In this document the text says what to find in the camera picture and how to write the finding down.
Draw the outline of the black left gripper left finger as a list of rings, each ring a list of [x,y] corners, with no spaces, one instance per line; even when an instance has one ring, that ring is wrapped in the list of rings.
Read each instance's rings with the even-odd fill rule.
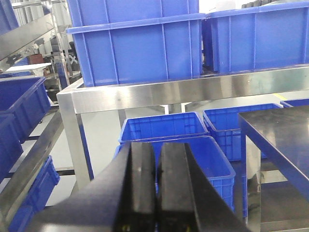
[[[127,142],[86,187],[36,214],[28,232],[155,231],[155,156]]]

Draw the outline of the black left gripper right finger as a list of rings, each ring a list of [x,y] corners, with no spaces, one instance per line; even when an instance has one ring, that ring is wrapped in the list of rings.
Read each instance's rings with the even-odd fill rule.
[[[158,166],[160,232],[247,232],[198,166],[188,143],[165,143]]]

